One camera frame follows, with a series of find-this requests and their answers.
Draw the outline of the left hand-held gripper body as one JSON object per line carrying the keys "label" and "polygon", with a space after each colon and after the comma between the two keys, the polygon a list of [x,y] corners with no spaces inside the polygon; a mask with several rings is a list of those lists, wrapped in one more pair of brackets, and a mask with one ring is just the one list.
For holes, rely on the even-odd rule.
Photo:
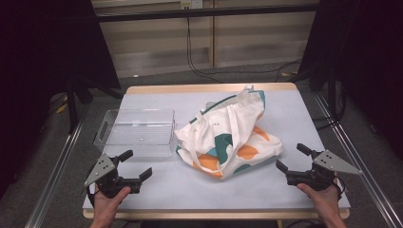
{"label": "left hand-held gripper body", "polygon": [[131,194],[139,194],[142,182],[137,179],[124,179],[119,176],[118,161],[119,156],[109,157],[103,153],[101,157],[92,165],[87,173],[84,186],[87,197],[94,199],[94,194],[101,191],[107,198],[114,198],[124,187],[131,189]]}

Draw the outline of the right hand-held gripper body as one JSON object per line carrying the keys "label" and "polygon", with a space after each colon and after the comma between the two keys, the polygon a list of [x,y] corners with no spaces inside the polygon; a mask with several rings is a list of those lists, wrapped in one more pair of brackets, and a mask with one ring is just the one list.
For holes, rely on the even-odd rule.
{"label": "right hand-held gripper body", "polygon": [[317,152],[312,150],[310,156],[313,160],[310,170],[292,171],[288,169],[285,174],[288,185],[297,186],[300,183],[309,185],[316,191],[327,189],[335,183],[336,172],[361,175],[362,171],[341,159],[330,150]]}

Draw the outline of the white patterned tote bag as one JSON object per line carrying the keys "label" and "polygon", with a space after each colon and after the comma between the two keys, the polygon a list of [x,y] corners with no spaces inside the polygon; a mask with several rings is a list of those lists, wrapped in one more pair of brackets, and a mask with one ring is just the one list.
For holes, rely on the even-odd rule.
{"label": "white patterned tote bag", "polygon": [[248,86],[177,130],[176,152],[188,165],[222,180],[278,156],[282,141],[257,126],[264,111],[265,93]]}

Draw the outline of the person's right hand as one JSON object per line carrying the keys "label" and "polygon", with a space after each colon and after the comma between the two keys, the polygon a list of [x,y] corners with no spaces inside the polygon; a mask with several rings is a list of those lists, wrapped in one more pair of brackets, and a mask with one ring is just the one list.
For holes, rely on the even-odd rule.
{"label": "person's right hand", "polygon": [[338,190],[331,185],[325,190],[316,191],[305,183],[297,185],[297,189],[306,194],[317,210],[319,218],[340,217],[338,208]]}

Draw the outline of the person's left hand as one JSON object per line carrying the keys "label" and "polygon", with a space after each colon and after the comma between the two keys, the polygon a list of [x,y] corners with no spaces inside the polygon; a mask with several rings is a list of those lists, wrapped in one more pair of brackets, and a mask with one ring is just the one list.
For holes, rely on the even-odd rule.
{"label": "person's left hand", "polygon": [[94,194],[93,221],[111,222],[114,220],[119,205],[130,192],[129,187],[124,187],[114,198],[109,199],[101,191],[97,191]]}

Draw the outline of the clear plastic container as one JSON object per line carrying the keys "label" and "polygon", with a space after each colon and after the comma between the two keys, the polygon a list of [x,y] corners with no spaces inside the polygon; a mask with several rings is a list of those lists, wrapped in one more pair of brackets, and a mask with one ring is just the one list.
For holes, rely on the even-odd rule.
{"label": "clear plastic container", "polygon": [[93,143],[107,155],[132,150],[135,158],[167,158],[175,144],[173,109],[112,109]]}

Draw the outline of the black metal stand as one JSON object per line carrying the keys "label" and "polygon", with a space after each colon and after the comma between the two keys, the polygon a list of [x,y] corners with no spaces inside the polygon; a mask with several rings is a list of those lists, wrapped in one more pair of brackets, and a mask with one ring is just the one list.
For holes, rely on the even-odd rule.
{"label": "black metal stand", "polygon": [[69,115],[69,134],[71,134],[79,122],[75,98],[78,98],[83,104],[90,104],[93,97],[89,92],[86,81],[80,79],[69,79],[66,85],[66,93]]}
{"label": "black metal stand", "polygon": [[336,117],[336,74],[331,67],[328,77],[328,107],[333,118]]}

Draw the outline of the wooden table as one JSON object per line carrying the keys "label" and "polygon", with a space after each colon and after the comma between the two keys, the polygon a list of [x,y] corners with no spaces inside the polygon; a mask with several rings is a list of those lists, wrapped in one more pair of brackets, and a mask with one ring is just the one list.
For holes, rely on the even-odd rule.
{"label": "wooden table", "polygon": [[[320,151],[323,144],[296,86],[261,83],[266,110],[258,125],[279,137],[284,145],[280,160],[292,170],[305,171],[311,159],[297,151],[298,143]],[[148,85],[130,87],[122,108],[173,109],[178,124],[185,124],[209,102],[242,90],[241,84]],[[128,196],[118,219],[313,219],[308,197],[287,184],[275,161],[266,161],[219,180],[185,164],[173,155],[144,160],[133,158],[119,166],[125,177],[151,167],[153,175],[138,195]]]}

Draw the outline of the black curtain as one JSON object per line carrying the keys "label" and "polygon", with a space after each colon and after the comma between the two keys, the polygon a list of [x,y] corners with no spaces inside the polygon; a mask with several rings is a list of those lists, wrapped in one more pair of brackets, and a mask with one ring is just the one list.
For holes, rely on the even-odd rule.
{"label": "black curtain", "polygon": [[299,71],[336,77],[403,161],[403,0],[319,0]]}
{"label": "black curtain", "polygon": [[0,0],[0,199],[33,153],[50,99],[120,86],[91,0]]}

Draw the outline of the black horizontal bar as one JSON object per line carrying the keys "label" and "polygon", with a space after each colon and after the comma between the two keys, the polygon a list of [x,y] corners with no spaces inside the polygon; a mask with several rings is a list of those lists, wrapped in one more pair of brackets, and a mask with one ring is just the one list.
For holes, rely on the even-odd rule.
{"label": "black horizontal bar", "polygon": [[211,17],[211,16],[233,16],[233,15],[248,15],[248,14],[266,14],[266,13],[308,12],[308,11],[316,11],[318,8],[319,4],[298,4],[298,5],[279,5],[279,6],[241,7],[241,8],[178,9],[178,10],[164,10],[164,11],[151,11],[151,12],[98,14],[96,16],[96,19],[100,23],[106,23],[106,22],[195,18],[195,17]]}

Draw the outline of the white power outlet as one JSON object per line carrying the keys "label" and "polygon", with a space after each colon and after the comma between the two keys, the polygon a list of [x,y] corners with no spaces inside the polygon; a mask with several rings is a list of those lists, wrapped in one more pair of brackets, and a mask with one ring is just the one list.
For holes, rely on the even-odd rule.
{"label": "white power outlet", "polygon": [[202,0],[181,0],[182,10],[199,10],[203,8]]}

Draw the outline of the aluminium rail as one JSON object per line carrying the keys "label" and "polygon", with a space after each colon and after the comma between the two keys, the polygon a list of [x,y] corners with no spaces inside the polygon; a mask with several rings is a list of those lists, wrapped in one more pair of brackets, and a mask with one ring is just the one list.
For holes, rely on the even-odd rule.
{"label": "aluminium rail", "polygon": [[314,92],[314,97],[317,100],[318,106],[323,112],[324,116],[328,119],[330,126],[332,127],[338,141],[340,142],[344,152],[349,157],[352,164],[362,171],[360,179],[364,184],[367,192],[371,196],[374,204],[376,205],[381,216],[386,221],[389,228],[403,228],[403,220],[394,210],[393,205],[381,190],[373,175],[369,171],[367,165],[362,160],[354,144],[348,137],[341,123],[338,122],[331,114],[330,107],[325,98],[317,92]]}
{"label": "aluminium rail", "polygon": [[44,190],[41,193],[40,198],[36,202],[33,211],[29,216],[25,228],[41,228],[44,218],[55,196],[56,190],[60,184],[61,178],[65,172],[69,157],[80,136],[89,109],[90,105],[85,104],[83,113],[81,114],[77,125],[74,127],[72,132],[68,134],[63,150],[55,163],[55,166],[50,174]]}

